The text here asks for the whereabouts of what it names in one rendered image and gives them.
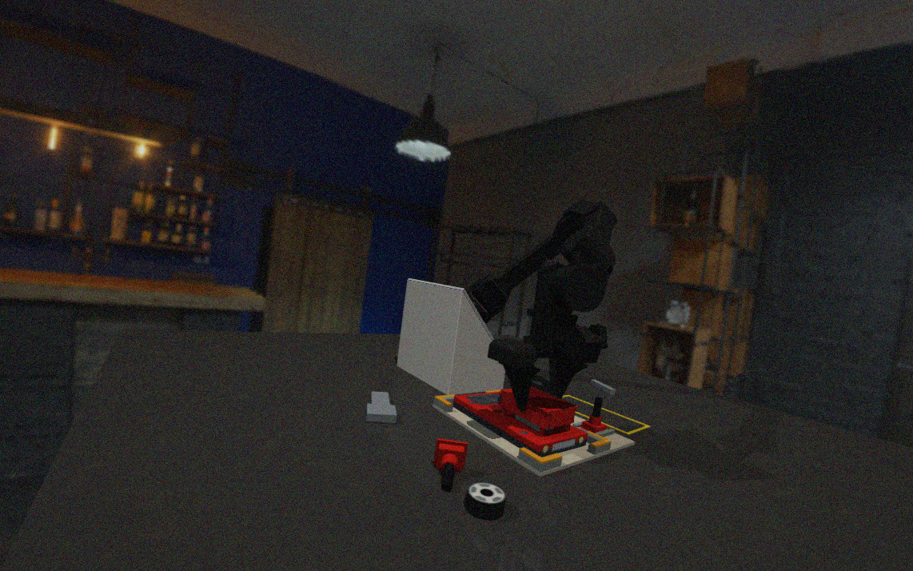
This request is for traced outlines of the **black toy tyre with grey hub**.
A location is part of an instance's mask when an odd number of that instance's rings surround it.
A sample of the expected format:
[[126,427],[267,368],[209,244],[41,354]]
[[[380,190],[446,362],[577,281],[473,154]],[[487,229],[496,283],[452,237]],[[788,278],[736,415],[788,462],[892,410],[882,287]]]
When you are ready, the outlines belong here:
[[498,485],[477,481],[468,486],[465,511],[482,521],[495,521],[503,515],[506,497]]

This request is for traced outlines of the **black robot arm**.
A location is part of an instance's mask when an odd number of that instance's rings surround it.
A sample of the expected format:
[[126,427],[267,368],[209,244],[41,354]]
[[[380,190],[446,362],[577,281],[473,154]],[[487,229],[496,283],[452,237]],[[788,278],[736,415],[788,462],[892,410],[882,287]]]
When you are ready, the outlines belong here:
[[[504,309],[511,289],[537,271],[533,302],[589,313],[599,309],[616,256],[609,246],[612,228],[618,223],[603,201],[576,202],[563,212],[551,236],[531,249],[504,272],[480,277],[465,289],[476,310],[488,324]],[[552,260],[562,253],[568,264]],[[474,290],[472,290],[474,289]],[[488,312],[480,308],[474,297]],[[546,335],[546,350],[561,350],[579,363],[596,361],[608,347],[607,330],[601,324],[586,326],[570,321],[561,324],[553,317]]]

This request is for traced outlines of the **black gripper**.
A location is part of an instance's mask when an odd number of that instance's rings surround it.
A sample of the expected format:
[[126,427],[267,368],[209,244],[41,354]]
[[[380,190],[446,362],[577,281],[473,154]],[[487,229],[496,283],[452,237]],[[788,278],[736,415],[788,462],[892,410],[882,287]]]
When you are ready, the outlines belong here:
[[532,378],[540,372],[533,367],[537,358],[548,358],[550,396],[558,398],[562,398],[576,372],[588,369],[588,365],[572,360],[561,350],[546,350],[546,335],[552,318],[555,317],[561,324],[569,324],[570,321],[577,322],[578,315],[572,315],[570,309],[539,303],[533,303],[533,309],[528,309],[526,315],[531,315],[532,321],[531,333],[522,338],[524,343],[513,339],[494,339],[489,344],[488,354],[488,358],[504,365],[520,411],[525,411]]

